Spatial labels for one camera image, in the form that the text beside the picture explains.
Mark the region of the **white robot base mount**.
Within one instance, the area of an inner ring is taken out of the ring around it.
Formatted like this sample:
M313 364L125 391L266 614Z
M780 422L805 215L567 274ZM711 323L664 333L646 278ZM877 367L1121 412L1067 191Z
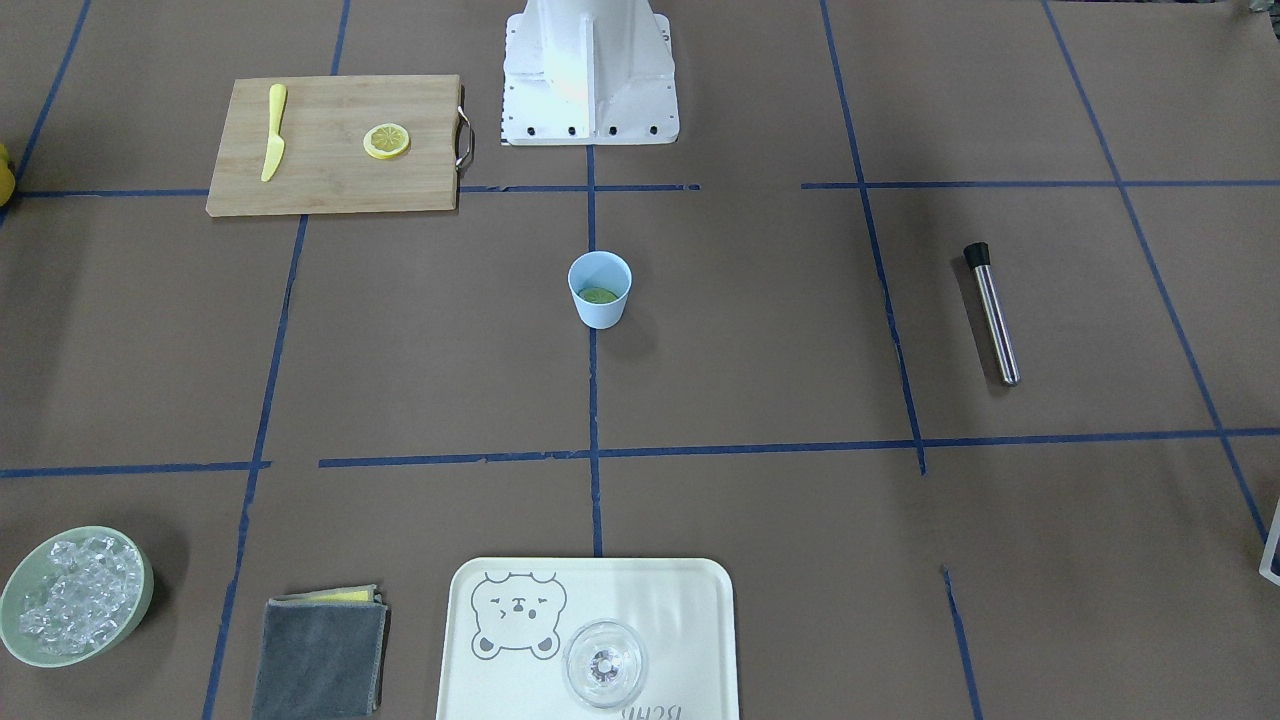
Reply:
M504 33L500 141L640 146L678 140L671 24L648 1L529 1Z

